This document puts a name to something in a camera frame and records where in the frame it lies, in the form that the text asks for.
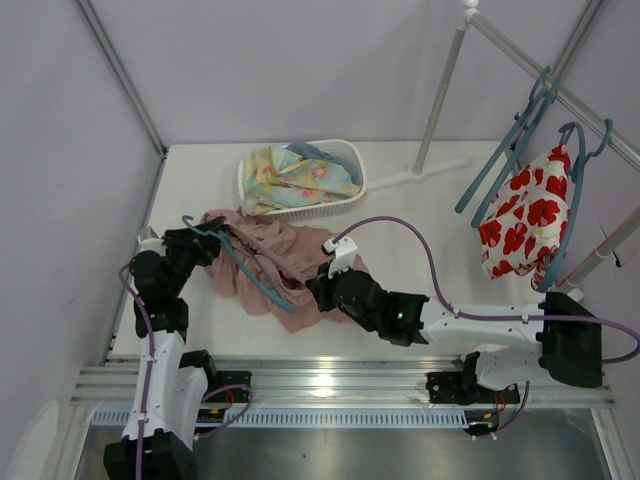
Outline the aluminium mounting rail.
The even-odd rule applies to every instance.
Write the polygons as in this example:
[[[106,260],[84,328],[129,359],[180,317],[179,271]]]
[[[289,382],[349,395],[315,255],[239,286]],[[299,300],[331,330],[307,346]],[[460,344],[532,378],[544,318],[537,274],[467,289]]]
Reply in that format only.
[[[248,371],[263,408],[401,408],[426,406],[427,375],[458,371],[447,357],[365,361],[321,357],[304,360],[216,358],[222,371]],[[73,406],[130,407],[139,363],[133,358],[81,369]]]

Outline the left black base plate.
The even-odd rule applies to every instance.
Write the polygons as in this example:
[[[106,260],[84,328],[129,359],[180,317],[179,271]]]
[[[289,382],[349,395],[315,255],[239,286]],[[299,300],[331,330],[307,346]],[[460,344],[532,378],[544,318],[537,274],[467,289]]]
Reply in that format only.
[[[233,385],[233,388],[210,397],[208,402],[225,405],[245,404],[249,399],[249,393],[241,389],[240,385],[251,386],[251,380],[252,374],[250,371],[219,370],[215,390],[230,385]]]

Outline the teal hanger with garment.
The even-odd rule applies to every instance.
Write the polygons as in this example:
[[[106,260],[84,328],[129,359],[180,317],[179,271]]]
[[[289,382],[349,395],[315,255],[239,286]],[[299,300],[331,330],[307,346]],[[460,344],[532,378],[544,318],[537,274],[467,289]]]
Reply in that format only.
[[[566,146],[574,133],[577,134],[578,139],[578,152],[573,160],[569,162],[569,168],[567,172],[567,178],[572,185],[572,196],[567,203],[568,210],[565,215],[566,226],[564,232],[560,235],[560,243],[556,250],[545,254],[542,257],[543,271],[538,270],[532,276],[531,286],[540,293],[549,291],[555,282],[556,276],[565,258],[571,235],[576,223],[576,217],[581,200],[582,189],[584,184],[584,172],[587,163],[590,159],[598,157],[603,150],[610,144],[614,122],[611,118],[604,120],[604,136],[596,150],[586,151],[586,137],[583,127],[577,122],[568,122],[564,124],[559,130],[560,138],[558,146],[566,150]]]

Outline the silver clothes rack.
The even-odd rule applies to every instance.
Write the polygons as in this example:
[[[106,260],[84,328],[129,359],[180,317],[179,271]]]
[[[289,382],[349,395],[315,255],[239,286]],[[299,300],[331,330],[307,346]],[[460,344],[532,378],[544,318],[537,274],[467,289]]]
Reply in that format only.
[[[406,172],[391,176],[381,177],[370,183],[370,190],[383,189],[394,185],[413,182],[421,183],[425,178],[439,173],[465,168],[470,165],[470,160],[462,158],[444,163],[427,165],[425,162],[429,148],[436,130],[440,112],[442,110],[449,84],[454,72],[454,68],[465,38],[465,33],[471,25],[475,27],[485,38],[499,48],[511,61],[519,66],[525,73],[536,79],[543,69],[528,54],[518,47],[511,39],[492,25],[481,13],[477,6],[479,1],[461,1],[462,9],[458,20],[458,25],[454,33],[452,43],[449,48],[446,63],[441,74],[440,83],[431,107],[430,115],[423,134],[420,148],[416,160]],[[561,78],[562,69],[553,70],[555,74],[549,73],[549,77],[544,85],[550,86],[556,77]],[[569,89],[559,86],[556,100],[560,102],[578,120],[583,122],[594,134],[601,139],[604,136],[604,118],[601,118],[587,104],[580,100]],[[619,157],[625,160],[636,171],[639,172],[639,148],[629,142],[615,129],[610,144],[611,148]],[[585,259],[559,283],[553,286],[563,293],[571,293],[578,290],[578,286],[591,274],[600,264],[604,262],[613,251],[625,240],[632,236],[639,229],[639,206],[612,233],[603,240]]]

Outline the pink skirt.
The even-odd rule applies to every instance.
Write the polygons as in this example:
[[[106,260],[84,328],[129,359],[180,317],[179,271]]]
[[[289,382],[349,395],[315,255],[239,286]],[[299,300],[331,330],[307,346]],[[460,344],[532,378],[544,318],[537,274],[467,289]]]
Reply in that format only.
[[[223,297],[235,297],[244,311],[251,316],[274,315],[290,334],[312,327],[323,320],[337,324],[349,323],[351,319],[334,309],[322,313],[305,282],[312,279],[318,268],[328,257],[322,245],[332,233],[324,228],[294,226],[286,222],[267,223],[256,217],[244,216],[239,211],[226,209],[209,210],[204,213],[203,223],[223,217],[230,228],[232,245],[249,269],[264,283],[267,280],[249,256],[257,259],[271,276],[284,298],[293,304],[296,312],[286,313],[249,281],[222,251],[213,264],[206,268],[213,288]]]

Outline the white laundry basket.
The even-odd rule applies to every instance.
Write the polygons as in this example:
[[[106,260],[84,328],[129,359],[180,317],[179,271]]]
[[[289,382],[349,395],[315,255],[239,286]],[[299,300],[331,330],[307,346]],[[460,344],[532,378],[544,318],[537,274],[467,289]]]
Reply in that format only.
[[[263,215],[252,215],[252,216],[261,216],[265,219],[281,220],[281,221],[306,220],[306,219],[312,219],[312,218],[317,218],[317,217],[322,217],[327,215],[337,215],[337,214],[346,213],[349,210],[351,210],[353,207],[355,207],[360,200],[363,199],[364,194],[367,191],[367,173],[364,166],[364,161],[362,159],[362,156],[358,148],[353,143],[346,140],[342,140],[342,139],[317,140],[317,141],[311,141],[308,143],[311,143],[312,145],[315,145],[316,147],[324,151],[327,151],[329,153],[342,155],[346,157],[348,160],[350,160],[352,163],[356,164],[359,167],[363,177],[363,186],[360,193],[357,194],[355,197],[347,200],[316,204],[316,205],[312,205],[309,207],[302,207],[302,208],[276,210]],[[238,165],[238,170],[237,170],[237,184],[238,184],[238,190],[239,190],[239,196],[240,196],[240,209],[241,209],[241,202],[244,197],[244,192],[242,191],[242,184],[241,184],[243,160],[240,161]]]

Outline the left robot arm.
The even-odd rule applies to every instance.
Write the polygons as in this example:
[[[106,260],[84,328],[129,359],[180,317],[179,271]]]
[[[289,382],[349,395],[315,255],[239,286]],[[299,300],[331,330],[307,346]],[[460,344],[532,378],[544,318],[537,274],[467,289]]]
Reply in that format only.
[[[139,373],[119,441],[106,446],[111,479],[195,479],[195,425],[204,396],[220,385],[206,350],[187,348],[189,307],[181,292],[193,271],[218,257],[223,217],[148,238],[119,272],[133,299]]]

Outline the blue garment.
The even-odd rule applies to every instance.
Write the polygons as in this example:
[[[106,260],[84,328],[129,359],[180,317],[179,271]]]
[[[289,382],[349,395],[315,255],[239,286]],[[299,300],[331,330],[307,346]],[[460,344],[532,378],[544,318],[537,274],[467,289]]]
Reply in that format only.
[[[324,160],[337,164],[350,175],[353,184],[362,185],[362,174],[359,167],[342,155],[329,153],[307,142],[292,142],[286,146],[286,149],[305,159]]]

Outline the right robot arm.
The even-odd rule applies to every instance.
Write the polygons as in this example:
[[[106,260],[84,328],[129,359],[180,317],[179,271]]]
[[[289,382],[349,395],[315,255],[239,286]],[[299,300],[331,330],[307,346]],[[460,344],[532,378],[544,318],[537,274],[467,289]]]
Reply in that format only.
[[[476,345],[463,355],[461,371],[428,375],[433,403],[517,403],[518,384],[539,379],[578,388],[603,384],[602,328],[565,294],[519,308],[473,306],[463,314],[434,297],[387,291],[360,270],[333,273],[323,264],[306,285],[320,311],[338,310],[393,345]]]

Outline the yellow floral garment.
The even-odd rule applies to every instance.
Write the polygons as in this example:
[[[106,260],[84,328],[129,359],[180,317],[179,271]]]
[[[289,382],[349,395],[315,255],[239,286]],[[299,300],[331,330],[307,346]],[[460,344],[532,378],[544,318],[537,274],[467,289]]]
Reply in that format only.
[[[242,211],[263,215],[351,199],[360,193],[363,177],[362,185],[355,185],[337,164],[305,159],[286,146],[267,146],[243,160],[241,184]]]

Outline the red poppy floral garment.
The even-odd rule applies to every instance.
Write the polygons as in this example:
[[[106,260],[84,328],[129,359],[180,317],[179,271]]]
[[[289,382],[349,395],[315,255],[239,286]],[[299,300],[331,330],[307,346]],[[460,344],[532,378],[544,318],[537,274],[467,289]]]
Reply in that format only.
[[[482,268],[491,278],[530,275],[531,287],[541,287],[568,224],[570,165],[567,148],[560,145],[500,187],[477,228]]]

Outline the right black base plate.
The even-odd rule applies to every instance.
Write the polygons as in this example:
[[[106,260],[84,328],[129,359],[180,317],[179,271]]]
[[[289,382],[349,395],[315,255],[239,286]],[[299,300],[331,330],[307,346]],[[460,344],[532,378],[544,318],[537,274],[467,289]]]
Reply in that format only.
[[[433,404],[517,404],[521,397],[517,386],[492,390],[470,380],[462,372],[430,372],[425,387]]]

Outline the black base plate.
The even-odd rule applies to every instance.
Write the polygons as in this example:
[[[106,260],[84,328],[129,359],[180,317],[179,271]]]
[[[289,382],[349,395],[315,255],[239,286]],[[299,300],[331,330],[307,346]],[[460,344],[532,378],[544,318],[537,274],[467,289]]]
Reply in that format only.
[[[470,380],[462,372],[430,372],[425,387],[433,404],[517,404],[521,397],[517,386],[492,390]]]
[[[252,374],[250,371],[219,370],[215,390],[230,385],[233,385],[233,388],[210,397],[208,402],[225,405],[245,404],[249,399],[249,393],[241,389],[240,385],[251,386],[251,380]]]

